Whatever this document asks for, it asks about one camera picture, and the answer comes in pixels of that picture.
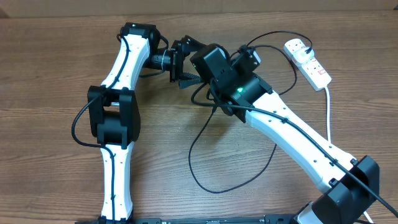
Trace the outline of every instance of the wooden tabletop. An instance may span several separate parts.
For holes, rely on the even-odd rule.
[[[381,168],[381,196],[398,208],[398,13],[275,12],[189,16],[108,16],[0,20],[0,223],[73,223],[92,220],[103,204],[103,161],[97,149],[79,146],[70,134],[90,85],[108,75],[125,22],[157,25],[173,42],[185,34],[232,52],[257,35],[294,30],[310,37],[317,59],[332,77],[333,143],[358,159],[370,155]],[[282,48],[296,38],[274,34],[257,41]],[[275,50],[259,50],[256,70],[276,91],[294,74]],[[196,73],[188,60],[185,71]],[[179,90],[169,74],[140,79],[136,95],[141,134],[131,161],[134,216],[160,218],[254,217],[296,213],[321,193],[279,147],[254,182],[221,195],[193,180],[188,149],[210,115],[192,105],[196,86]],[[205,91],[199,98],[205,99]],[[283,100],[326,137],[325,92],[301,73]],[[77,135],[95,142],[88,114]],[[218,110],[195,145],[198,180],[227,189],[256,175],[272,141]],[[376,223],[397,223],[375,202]]]

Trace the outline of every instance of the power strip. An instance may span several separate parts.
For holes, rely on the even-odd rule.
[[[300,39],[290,40],[284,45],[287,55],[303,73],[311,86],[316,91],[319,91],[331,82],[331,77],[314,57],[314,51],[311,50],[311,52],[307,53],[308,49],[309,47],[306,47]]]

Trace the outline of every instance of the beige wall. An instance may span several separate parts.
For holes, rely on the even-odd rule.
[[[0,17],[392,10],[398,0],[0,0]]]

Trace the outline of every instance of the wood surface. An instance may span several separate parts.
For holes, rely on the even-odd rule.
[[[0,18],[393,10],[398,0],[1,0]]]
[[[108,75],[126,21],[156,24],[172,43],[188,34],[230,52],[257,35],[294,30],[310,37],[317,59],[333,77],[333,143],[381,168],[381,196],[398,208],[398,13],[273,12],[176,16],[111,16],[0,20],[0,223],[73,223],[100,215],[103,162],[97,149],[79,146],[72,121],[90,85]],[[258,44],[283,44],[275,34]],[[293,80],[275,50],[259,50],[256,72],[276,91]],[[189,61],[185,71],[195,73]],[[136,95],[141,135],[131,161],[134,216],[160,218],[256,217],[295,213],[321,196],[305,172],[279,147],[257,180],[221,195],[206,193],[191,177],[188,149],[210,114],[192,105],[196,86],[179,90],[169,74],[140,79]],[[205,91],[199,98],[205,99]],[[283,100],[320,134],[325,92],[298,73]],[[88,114],[77,135],[95,142]],[[267,162],[272,141],[218,110],[193,150],[198,180],[212,190],[238,185]],[[380,203],[368,210],[376,223],[397,223]]]

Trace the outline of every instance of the power outlet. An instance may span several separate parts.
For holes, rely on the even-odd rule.
[[[300,39],[286,42],[284,50],[316,91],[323,89],[331,82],[329,74],[314,57],[313,50],[309,54],[305,53],[308,47]]]

